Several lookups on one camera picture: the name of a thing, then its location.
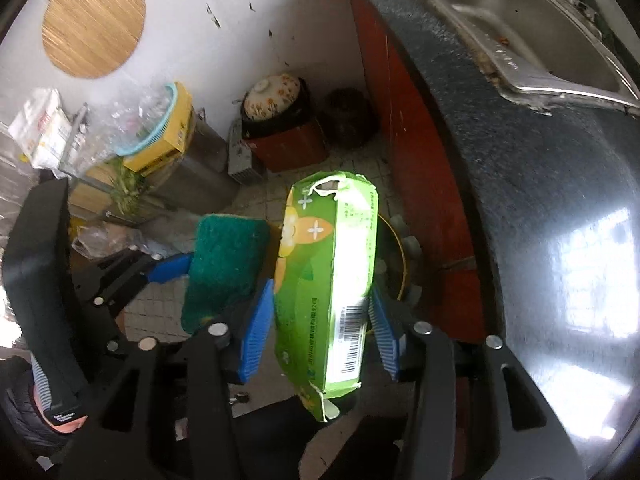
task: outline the blue gripper pad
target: blue gripper pad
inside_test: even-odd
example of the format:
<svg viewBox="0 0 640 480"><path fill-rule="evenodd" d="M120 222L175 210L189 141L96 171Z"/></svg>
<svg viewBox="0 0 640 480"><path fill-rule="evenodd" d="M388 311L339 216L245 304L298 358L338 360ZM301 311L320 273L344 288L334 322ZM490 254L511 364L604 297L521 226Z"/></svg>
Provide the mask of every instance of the blue gripper pad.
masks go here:
<svg viewBox="0 0 640 480"><path fill-rule="evenodd" d="M376 335L376 344L378 345L378 352L380 352L380 359L385 367L385 370L389 372L391 378L398 380L398 373L400 371L400 343L394 331L391 328L391 323L386 317L386 308L383 304L383 299L378 289L374 286L371 289L371 301L369 301L369 319L373 326L373 332Z"/></svg>
<svg viewBox="0 0 640 480"><path fill-rule="evenodd" d="M187 253L176 254L161 260L147 273L146 280L149 283L166 283L179 276L184 276L189 273L192 259L193 253Z"/></svg>
<svg viewBox="0 0 640 480"><path fill-rule="evenodd" d="M246 383L258 371L273 319L273 280L267 280L242 338L238 377Z"/></svg>

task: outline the floral lid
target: floral lid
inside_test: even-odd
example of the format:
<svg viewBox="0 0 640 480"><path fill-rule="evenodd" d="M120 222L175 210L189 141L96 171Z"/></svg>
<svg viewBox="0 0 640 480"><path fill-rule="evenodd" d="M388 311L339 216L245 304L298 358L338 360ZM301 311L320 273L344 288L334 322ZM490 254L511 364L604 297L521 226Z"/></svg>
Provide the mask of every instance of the floral lid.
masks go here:
<svg viewBox="0 0 640 480"><path fill-rule="evenodd" d="M289 108L300 94L300 80L289 74L258 81L244 99L244 111L252 121L271 119Z"/></svg>

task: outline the tiled floor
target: tiled floor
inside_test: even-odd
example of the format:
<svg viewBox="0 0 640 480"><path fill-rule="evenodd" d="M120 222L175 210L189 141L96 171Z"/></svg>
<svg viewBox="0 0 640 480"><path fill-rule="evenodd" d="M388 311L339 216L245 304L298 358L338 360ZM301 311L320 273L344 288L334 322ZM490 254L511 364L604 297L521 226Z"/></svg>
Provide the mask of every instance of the tiled floor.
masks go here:
<svg viewBox="0 0 640 480"><path fill-rule="evenodd" d="M382 140L373 139L359 150L332 150L329 158L316 166L302 170L270 174L268 179L254 186L242 187L231 206L223 213L280 222L284 217L289 187L316 171L344 170L366 176L378 190L379 211L384 216L402 214L402 206L392 186ZM193 251L199 217L179 212L143 226L143 232L155 240L172 245L181 252ZM180 327L187 278L164 285L151 284L126 308L126 333L131 340L152 335L160 341L185 339L188 334ZM267 341L258 373L241 388L248 391L251 401L234 408L235 415L255 410L293 395L288 379L282 374L274 357L273 330ZM373 341L366 352L377 352ZM303 480L317 479L337 455L347 438L365 415L398 416L410 405L410 386L390 382L382 366L372 365L363 370L363 387L359 390L356 408L326 430L322 430L307 448L300 463Z"/></svg>
<svg viewBox="0 0 640 480"><path fill-rule="evenodd" d="M301 170L270 174L263 183L241 187L236 199L223 213L264 218L281 222L290 186L316 171L343 170L366 176L378 190L379 211L384 216L402 212L399 197L391 183L382 139L376 137L359 150L331 151L328 159ZM180 252L193 251L195 232L200 217L178 212L157 219L142 227L150 238L175 247ZM186 280L175 280L165 285L151 284L125 309L127 337L131 340L152 335L160 341L187 338L180 327Z"/></svg>

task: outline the green box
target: green box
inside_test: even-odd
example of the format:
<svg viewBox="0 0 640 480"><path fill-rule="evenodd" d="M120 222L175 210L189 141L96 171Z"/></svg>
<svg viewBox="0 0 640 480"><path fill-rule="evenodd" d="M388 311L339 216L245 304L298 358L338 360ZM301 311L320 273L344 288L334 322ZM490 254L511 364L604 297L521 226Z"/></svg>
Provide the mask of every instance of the green box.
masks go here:
<svg viewBox="0 0 640 480"><path fill-rule="evenodd" d="M317 420L360 386L378 194L360 175L316 173L287 198L276 263L276 357Z"/></svg>

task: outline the stainless steel sink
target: stainless steel sink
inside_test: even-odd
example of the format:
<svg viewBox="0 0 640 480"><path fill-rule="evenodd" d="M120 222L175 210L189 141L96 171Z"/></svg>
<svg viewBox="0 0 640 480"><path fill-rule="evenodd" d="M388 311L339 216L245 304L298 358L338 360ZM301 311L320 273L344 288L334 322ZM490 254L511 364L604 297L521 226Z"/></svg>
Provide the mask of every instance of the stainless steel sink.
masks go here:
<svg viewBox="0 0 640 480"><path fill-rule="evenodd" d="M433 1L472 51L488 56L506 97L527 102L528 95L532 107L574 101L640 114L635 83L566 0Z"/></svg>

